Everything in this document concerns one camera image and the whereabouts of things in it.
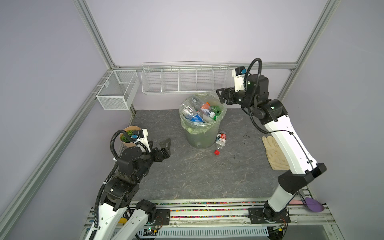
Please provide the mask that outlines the red label cola bottle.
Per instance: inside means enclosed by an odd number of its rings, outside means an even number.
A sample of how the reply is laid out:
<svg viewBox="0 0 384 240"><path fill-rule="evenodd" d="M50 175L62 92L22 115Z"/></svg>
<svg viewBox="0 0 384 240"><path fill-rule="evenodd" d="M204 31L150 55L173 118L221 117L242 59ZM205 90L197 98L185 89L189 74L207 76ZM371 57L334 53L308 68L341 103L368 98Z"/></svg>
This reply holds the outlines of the red label cola bottle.
<svg viewBox="0 0 384 240"><path fill-rule="evenodd" d="M220 154L220 151L222 148L226 146L227 143L227 133L224 131L220 131L217 134L216 137L216 150L215 150L215 155L218 156Z"/></svg>

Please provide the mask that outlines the green bagged waste bin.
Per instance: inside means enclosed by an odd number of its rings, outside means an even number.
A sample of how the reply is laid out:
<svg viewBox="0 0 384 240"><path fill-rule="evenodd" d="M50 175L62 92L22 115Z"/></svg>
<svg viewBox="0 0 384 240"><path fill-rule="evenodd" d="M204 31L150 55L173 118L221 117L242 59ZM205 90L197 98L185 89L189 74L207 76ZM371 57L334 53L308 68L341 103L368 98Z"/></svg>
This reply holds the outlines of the green bagged waste bin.
<svg viewBox="0 0 384 240"><path fill-rule="evenodd" d="M183 107L189 105L194 108L191 104L191 97L198 97L204 102L208 102L210 106L219 106L222 110L221 115L217 118L216 121L214 121L212 118L197 110L200 116L204 119L205 123L191 122L185 119L182 112ZM179 115L181 119L181 126L189 144L197 149L206 149L212 146L216 142L216 137L219 132L221 121L224 119L226 113L226 107L220 103L217 96L212 94L195 94L184 100L179 106Z"/></svg>

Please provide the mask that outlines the white mesh side basket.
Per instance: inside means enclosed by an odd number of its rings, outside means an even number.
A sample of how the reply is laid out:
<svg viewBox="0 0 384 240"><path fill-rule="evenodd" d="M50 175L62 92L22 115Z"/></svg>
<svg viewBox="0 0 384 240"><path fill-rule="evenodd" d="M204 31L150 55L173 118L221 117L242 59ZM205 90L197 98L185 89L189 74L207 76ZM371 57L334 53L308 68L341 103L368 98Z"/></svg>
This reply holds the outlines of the white mesh side basket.
<svg viewBox="0 0 384 240"><path fill-rule="evenodd" d="M140 86L136 71L112 70L96 97L107 111L129 111Z"/></svg>

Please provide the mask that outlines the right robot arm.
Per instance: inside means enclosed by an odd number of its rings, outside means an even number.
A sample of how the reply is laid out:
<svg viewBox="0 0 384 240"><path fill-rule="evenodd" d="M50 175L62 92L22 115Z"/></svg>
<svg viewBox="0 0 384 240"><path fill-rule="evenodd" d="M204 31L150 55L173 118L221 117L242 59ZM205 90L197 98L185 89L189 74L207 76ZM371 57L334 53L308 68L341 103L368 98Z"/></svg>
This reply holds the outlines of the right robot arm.
<svg viewBox="0 0 384 240"><path fill-rule="evenodd" d="M279 185L264 207L249 212L251 220L257 223L289 223L287 206L290 201L301 188L323 174L327 167L318 163L306 149L283 103L269 98L269 80L262 75L262 68L260 58L254 59L248 68L235 68L232 71L235 85L218 89L216 93L222 104L240 105L259 132L271 135L290 167L278 177Z"/></svg>

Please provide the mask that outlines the orange label bottle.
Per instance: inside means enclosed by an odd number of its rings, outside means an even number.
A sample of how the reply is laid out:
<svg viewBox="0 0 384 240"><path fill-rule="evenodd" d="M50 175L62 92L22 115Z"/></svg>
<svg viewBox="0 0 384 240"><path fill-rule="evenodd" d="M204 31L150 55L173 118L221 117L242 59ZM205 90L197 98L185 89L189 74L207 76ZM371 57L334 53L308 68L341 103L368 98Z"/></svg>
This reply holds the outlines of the orange label bottle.
<svg viewBox="0 0 384 240"><path fill-rule="evenodd" d="M210 111L212 108L211 108L209 103L204 103L204 104L202 104L201 109L205 109L205 110Z"/></svg>

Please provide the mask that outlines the right aluminium frame post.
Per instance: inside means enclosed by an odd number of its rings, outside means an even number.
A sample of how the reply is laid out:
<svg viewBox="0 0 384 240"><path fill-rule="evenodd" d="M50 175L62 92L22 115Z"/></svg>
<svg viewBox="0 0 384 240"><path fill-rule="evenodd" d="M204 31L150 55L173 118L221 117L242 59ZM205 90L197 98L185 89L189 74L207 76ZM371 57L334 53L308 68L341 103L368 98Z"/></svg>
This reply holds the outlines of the right aluminium frame post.
<svg viewBox="0 0 384 240"><path fill-rule="evenodd" d="M327 25L329 24L332 16L336 12L340 3L341 3L341 1L337 1L337 0L329 0L326 2L323 11L321 12L321 14L320 14L315 26L314 26L314 29L312 30L302 52L300 53L300 55L297 59L296 67L290 70L290 74L289 74L286 82L284 83L284 85L283 85L283 87L282 87L282 89L278 95L278 100L280 100L281 102L287 96L289 90L291 89L292 85L294 84L300 71L304 67L310 54L314 50L317 42L319 41L321 35L323 34L324 30L326 29Z"/></svg>

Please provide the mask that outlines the beige wooden brush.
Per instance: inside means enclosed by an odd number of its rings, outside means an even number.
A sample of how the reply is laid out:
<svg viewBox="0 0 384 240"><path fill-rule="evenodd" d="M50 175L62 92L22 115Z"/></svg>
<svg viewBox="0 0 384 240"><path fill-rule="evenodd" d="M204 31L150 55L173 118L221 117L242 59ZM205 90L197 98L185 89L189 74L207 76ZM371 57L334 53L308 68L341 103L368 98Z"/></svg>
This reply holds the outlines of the beige wooden brush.
<svg viewBox="0 0 384 240"><path fill-rule="evenodd" d="M273 136L262 137L268 162L273 170L289 170L290 166Z"/></svg>

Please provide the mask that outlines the crushed green bottle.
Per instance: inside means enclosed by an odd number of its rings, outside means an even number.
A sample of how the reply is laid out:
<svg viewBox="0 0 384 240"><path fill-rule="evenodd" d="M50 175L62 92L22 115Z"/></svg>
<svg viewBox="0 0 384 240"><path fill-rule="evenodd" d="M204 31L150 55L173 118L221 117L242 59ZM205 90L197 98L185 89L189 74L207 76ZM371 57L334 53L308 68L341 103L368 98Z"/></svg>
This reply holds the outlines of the crushed green bottle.
<svg viewBox="0 0 384 240"><path fill-rule="evenodd" d="M213 120L216 121L217 118L221 115L222 110L219 106L211 106L211 108L212 111L215 113L215 115L213 116Z"/></svg>

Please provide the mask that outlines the blue label bottle white cap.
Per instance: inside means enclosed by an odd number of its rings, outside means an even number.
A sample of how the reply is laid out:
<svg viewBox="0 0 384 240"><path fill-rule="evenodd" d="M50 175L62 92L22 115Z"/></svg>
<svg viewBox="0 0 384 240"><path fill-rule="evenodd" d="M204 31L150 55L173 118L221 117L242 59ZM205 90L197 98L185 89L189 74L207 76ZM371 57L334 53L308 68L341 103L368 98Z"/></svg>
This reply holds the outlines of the blue label bottle white cap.
<svg viewBox="0 0 384 240"><path fill-rule="evenodd" d="M205 123L204 119L200 116L198 111L189 105L184 106L182 109L182 112L183 112L185 119L187 119L191 122Z"/></svg>

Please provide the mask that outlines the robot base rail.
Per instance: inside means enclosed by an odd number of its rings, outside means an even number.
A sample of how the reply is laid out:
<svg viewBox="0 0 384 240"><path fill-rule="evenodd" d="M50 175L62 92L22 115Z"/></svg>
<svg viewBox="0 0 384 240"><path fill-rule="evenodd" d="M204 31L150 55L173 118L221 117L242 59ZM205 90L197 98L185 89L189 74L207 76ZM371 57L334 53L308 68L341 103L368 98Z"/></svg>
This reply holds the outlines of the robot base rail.
<svg viewBox="0 0 384 240"><path fill-rule="evenodd" d="M344 239L330 209L315 213L299 198L270 222L262 218L266 198L154 200L156 223L139 229L141 239L261 237L285 240Z"/></svg>

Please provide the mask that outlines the aluminium frame corner post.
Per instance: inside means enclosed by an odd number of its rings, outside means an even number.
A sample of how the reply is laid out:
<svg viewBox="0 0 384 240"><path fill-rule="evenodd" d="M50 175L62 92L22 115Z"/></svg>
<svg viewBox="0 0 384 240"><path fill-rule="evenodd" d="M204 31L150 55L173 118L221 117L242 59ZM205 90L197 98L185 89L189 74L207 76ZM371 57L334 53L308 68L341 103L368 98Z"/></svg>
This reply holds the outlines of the aluminium frame corner post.
<svg viewBox="0 0 384 240"><path fill-rule="evenodd" d="M91 10L86 1L83 0L73 0L73 3L85 24L92 40L94 41L101 57L103 58L108 69L115 69L116 65L112 60L111 54L108 51L108 48L103 40L103 37L97 27L97 24L92 16Z"/></svg>

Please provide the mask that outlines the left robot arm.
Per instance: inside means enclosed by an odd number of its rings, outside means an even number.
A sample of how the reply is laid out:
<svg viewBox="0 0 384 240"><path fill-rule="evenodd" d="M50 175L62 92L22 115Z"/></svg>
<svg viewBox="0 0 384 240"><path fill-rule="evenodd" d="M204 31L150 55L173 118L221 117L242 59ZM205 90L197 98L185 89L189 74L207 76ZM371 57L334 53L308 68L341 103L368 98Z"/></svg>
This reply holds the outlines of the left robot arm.
<svg viewBox="0 0 384 240"><path fill-rule="evenodd" d="M154 148L147 136L146 129L132 135L118 130L112 136L110 150L115 164L97 194L94 222L85 237L87 240L153 240L169 224L170 211L157 210L156 204L148 200L139 201L133 209L130 207L153 163L171 155L171 139Z"/></svg>

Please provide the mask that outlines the green artificial plant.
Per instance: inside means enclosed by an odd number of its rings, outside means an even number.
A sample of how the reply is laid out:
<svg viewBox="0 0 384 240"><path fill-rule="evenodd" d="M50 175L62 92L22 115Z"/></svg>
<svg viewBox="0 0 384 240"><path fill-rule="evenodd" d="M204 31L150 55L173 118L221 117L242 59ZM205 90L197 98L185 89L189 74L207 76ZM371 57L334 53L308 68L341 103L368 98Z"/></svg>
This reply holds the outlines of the green artificial plant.
<svg viewBox="0 0 384 240"><path fill-rule="evenodd" d="M123 143L133 143L135 140L133 139L133 130L126 130L126 134L121 134L120 140Z"/></svg>

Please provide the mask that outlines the purple pink tool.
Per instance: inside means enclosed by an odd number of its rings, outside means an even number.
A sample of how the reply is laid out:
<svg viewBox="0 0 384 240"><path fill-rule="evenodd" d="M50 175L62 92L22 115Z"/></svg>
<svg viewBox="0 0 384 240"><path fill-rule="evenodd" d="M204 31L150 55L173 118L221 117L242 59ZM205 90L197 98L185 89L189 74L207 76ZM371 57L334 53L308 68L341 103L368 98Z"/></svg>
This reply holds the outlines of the purple pink tool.
<svg viewBox="0 0 384 240"><path fill-rule="evenodd" d="M312 198L301 198L300 200L291 200L290 205L303 205L314 213L320 213L325 210L325 207L321 203Z"/></svg>

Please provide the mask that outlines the clear bottle blue cap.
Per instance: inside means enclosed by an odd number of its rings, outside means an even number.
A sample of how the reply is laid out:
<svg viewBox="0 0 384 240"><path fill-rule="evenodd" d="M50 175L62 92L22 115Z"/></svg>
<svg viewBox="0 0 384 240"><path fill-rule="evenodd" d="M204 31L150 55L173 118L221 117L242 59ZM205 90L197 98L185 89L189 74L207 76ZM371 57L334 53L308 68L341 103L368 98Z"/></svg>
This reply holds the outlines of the clear bottle blue cap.
<svg viewBox="0 0 384 240"><path fill-rule="evenodd" d="M203 100L199 99L198 97L191 97L191 104L193 105L193 107L196 110L201 111L203 114L205 114L206 116L208 116L210 118L213 118L215 113L212 111L212 109L210 111L205 110L205 109L201 109L201 106L204 103L207 103L207 102L204 102Z"/></svg>

